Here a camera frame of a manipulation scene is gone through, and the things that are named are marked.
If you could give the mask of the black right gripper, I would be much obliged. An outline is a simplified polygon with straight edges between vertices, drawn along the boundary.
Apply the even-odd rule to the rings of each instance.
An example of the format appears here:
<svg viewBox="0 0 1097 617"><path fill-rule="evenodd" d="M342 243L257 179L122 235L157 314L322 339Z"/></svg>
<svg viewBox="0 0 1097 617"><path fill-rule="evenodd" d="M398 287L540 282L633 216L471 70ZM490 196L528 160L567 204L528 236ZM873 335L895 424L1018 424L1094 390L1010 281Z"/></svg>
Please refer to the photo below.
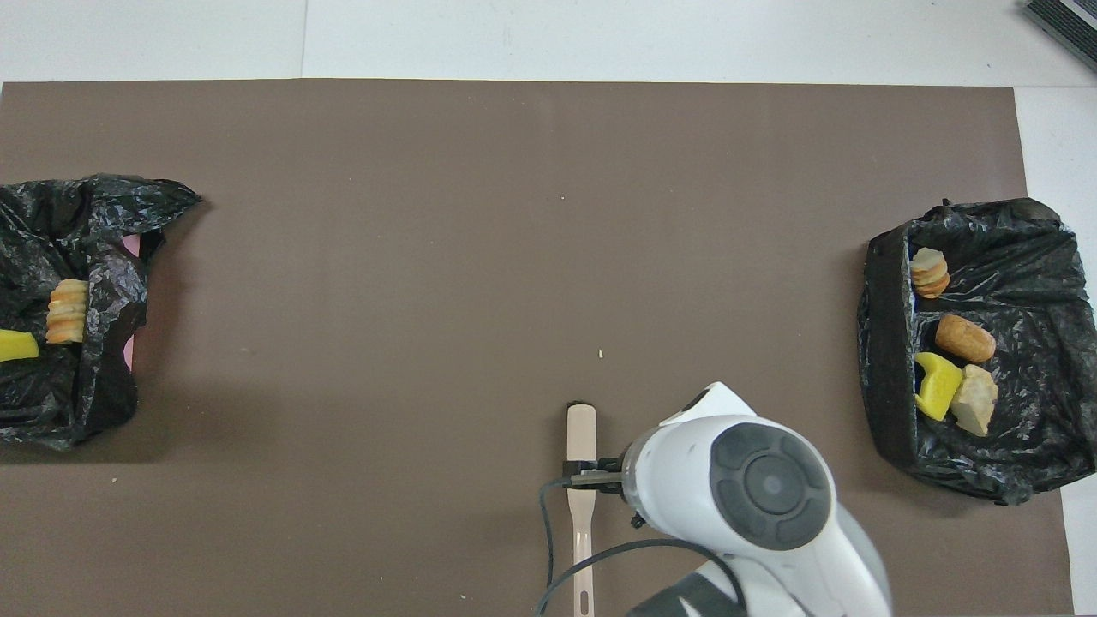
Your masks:
<svg viewBox="0 0 1097 617"><path fill-rule="evenodd" d="M602 494L615 494L626 500L626 458L602 457L599 460L569 459L561 465L561 475L568 476L569 489L595 489Z"/></svg>

